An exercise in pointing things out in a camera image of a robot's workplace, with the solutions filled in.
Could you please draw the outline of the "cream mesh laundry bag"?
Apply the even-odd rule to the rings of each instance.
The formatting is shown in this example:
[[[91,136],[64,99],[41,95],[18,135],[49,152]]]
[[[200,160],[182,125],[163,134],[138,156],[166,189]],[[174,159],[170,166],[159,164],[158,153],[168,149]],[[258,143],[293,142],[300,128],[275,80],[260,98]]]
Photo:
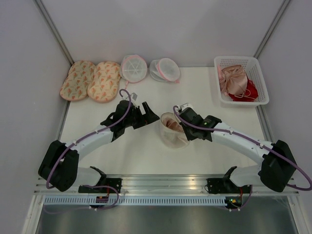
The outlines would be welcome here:
[[[176,132],[171,129],[168,129],[164,126],[162,121],[166,118],[170,117],[174,119],[176,122],[176,116],[173,113],[163,113],[160,117],[160,136],[163,143],[172,149],[181,149],[189,145],[189,141],[186,138],[185,133]]]

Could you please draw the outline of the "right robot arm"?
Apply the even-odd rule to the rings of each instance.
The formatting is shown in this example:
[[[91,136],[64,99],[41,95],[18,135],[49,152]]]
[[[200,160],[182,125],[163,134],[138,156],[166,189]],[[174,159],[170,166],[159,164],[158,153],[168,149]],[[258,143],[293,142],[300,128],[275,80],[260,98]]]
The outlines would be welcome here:
[[[245,185],[259,184],[281,193],[295,172],[293,154],[281,140],[272,143],[246,136],[214,116],[202,118],[189,104],[178,109],[177,118],[189,141],[201,139],[222,144],[256,163],[243,168],[232,166],[226,172],[222,186],[229,193]]]

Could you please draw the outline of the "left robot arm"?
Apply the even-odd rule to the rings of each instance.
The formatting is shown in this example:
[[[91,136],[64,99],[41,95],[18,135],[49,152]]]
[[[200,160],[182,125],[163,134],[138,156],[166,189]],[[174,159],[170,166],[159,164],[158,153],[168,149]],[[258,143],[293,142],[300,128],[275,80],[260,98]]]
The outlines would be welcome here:
[[[142,106],[145,113],[131,101],[122,100],[116,110],[90,133],[69,143],[53,141],[38,170],[39,176],[46,180],[46,188],[67,191],[80,174],[78,163],[83,157],[100,146],[114,142],[128,127],[135,130],[160,120],[146,102]]]

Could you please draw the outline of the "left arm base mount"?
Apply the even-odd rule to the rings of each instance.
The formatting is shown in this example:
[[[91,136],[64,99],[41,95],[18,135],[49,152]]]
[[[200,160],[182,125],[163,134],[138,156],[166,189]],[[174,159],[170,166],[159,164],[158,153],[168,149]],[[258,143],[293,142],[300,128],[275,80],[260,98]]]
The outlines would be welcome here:
[[[121,186],[121,178],[105,178],[101,179],[95,186],[79,186],[78,192],[82,194],[116,194],[116,192],[120,193]]]

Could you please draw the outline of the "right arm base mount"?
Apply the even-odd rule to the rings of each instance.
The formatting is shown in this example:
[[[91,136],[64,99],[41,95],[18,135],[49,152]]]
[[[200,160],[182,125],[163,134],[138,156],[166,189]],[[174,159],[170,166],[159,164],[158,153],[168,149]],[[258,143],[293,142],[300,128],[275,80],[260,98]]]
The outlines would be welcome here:
[[[238,187],[234,185],[230,180],[224,180],[222,178],[208,178],[206,189],[209,194],[249,194],[251,186],[245,185]]]

